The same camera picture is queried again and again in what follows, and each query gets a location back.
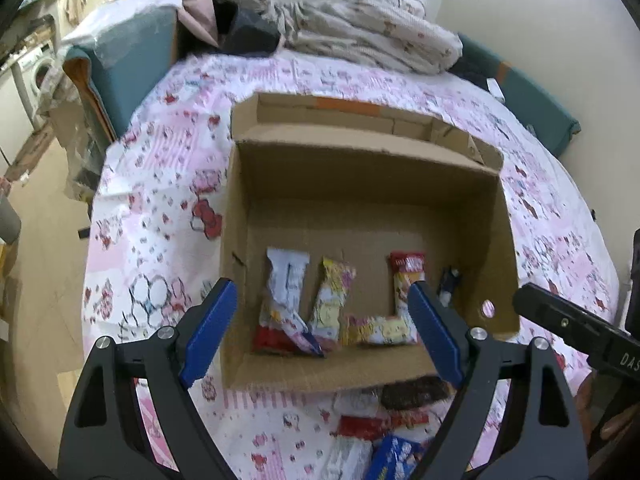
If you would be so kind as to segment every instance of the cardboard box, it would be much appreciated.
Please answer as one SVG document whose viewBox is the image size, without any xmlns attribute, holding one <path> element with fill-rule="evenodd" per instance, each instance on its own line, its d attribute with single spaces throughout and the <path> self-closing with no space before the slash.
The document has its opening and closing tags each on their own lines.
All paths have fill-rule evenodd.
<svg viewBox="0 0 640 480">
<path fill-rule="evenodd" d="M 226 332 L 223 382 L 236 390 L 306 392 L 435 374 L 422 345 L 348 347 L 326 359 L 252 353 L 269 246 L 311 261 L 300 314 L 309 319 L 323 256 L 357 270 L 344 311 L 394 313 L 391 251 L 423 251 L 437 286 L 454 265 L 453 307 L 496 336 L 518 331 L 513 237 L 498 174 L 500 153 L 441 120 L 331 98 L 257 94 L 234 108 L 221 273 L 239 290 Z M 495 307 L 483 316 L 482 303 Z"/>
</svg>

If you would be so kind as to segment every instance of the bed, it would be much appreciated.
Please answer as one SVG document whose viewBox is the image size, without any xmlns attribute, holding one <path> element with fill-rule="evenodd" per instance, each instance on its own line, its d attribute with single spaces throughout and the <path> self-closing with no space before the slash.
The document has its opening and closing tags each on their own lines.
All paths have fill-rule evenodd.
<svg viewBox="0 0 640 480">
<path fill-rule="evenodd" d="M 535 282 L 612 320 L 618 279 L 597 225 L 562 165 L 487 92 L 449 73 L 417 76 L 343 60 L 280 52 L 267 59 L 188 57 L 174 65 L 107 152 L 94 200 L 82 294 L 84 351 L 101 335 L 117 342 L 156 327 L 131 315 L 137 304 L 175 324 L 218 278 L 225 168 L 232 146 L 230 108 L 255 91 L 296 92 L 375 102 L 431 114 L 497 146 L 520 283 Z M 213 214 L 204 219 L 198 202 Z M 590 371 L 584 355 L 527 320 L 517 340 L 551 341 L 575 391 Z M 174 466 L 144 381 L 143 420 L 159 463 Z M 504 410 L 501 381 L 472 465 L 488 459 Z M 255 394 L 222 388 L 217 358 L 191 397 L 238 478 L 316 478 L 338 415 L 332 396 Z M 430 422 L 407 429 L 417 440 L 437 431 L 447 402 Z"/>
</svg>

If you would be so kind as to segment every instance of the silver screw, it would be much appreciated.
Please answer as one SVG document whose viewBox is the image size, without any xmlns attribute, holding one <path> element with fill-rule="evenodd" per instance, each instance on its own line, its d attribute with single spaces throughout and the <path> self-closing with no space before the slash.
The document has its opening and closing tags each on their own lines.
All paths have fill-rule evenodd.
<svg viewBox="0 0 640 480">
<path fill-rule="evenodd" d="M 107 346 L 109 346 L 111 344 L 111 339 L 109 339 L 109 337 L 103 335 L 102 337 L 98 338 L 98 341 L 95 342 L 95 345 L 102 350 L 103 348 L 107 348 Z"/>
<path fill-rule="evenodd" d="M 171 339 L 174 336 L 175 330 L 172 326 L 163 326 L 158 330 L 158 337 L 160 339 Z"/>
<path fill-rule="evenodd" d="M 484 341 L 487 337 L 486 330 L 484 328 L 480 328 L 479 326 L 473 327 L 469 333 L 471 337 L 476 341 Z"/>
<path fill-rule="evenodd" d="M 543 337 L 537 337 L 533 340 L 533 346 L 535 346 L 538 350 L 546 350 L 549 348 L 549 341 L 547 341 Z"/>
</svg>

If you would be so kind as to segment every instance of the pink patterned bedsheet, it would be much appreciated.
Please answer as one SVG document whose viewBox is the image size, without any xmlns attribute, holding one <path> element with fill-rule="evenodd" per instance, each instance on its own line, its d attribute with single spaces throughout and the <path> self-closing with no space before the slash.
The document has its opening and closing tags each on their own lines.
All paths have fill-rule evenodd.
<svg viewBox="0 0 640 480">
<path fill-rule="evenodd" d="M 255 91 L 375 102 L 432 114 L 504 153 L 501 174 L 521 283 L 535 282 L 611 320 L 618 279 L 602 236 L 562 165 L 487 92 L 450 74 L 411 76 L 283 52 L 269 59 L 190 57 L 176 64 L 110 147 L 94 201 L 82 297 L 84 350 L 101 335 L 145 338 L 175 324 L 218 278 L 230 109 Z M 582 354 L 521 320 L 518 341 L 551 341 L 575 391 Z M 504 410 L 501 381 L 473 464 L 491 452 Z M 218 358 L 191 397 L 222 455 L 242 480 L 312 480 L 332 444 L 332 396 L 224 390 Z M 138 395 L 159 462 L 174 466 L 144 381 Z M 439 427 L 407 430 L 424 440 Z"/>
</svg>

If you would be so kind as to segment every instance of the blue snack package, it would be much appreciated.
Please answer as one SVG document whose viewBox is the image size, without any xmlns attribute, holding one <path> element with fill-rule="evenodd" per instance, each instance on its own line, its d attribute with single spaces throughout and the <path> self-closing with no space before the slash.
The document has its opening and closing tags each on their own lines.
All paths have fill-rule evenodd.
<svg viewBox="0 0 640 480">
<path fill-rule="evenodd" d="M 373 454 L 364 480 L 404 480 L 409 478 L 424 453 L 417 442 L 388 434 Z"/>
</svg>

